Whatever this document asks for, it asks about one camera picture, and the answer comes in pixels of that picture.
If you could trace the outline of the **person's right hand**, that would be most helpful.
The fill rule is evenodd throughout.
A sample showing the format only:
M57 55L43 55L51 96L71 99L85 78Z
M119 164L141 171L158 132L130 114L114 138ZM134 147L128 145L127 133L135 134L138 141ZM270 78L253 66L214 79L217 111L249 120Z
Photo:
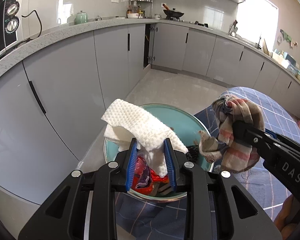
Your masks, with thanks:
M274 224L281 233L282 239L300 239L300 209L299 202L291 194L283 202L280 212L277 214Z

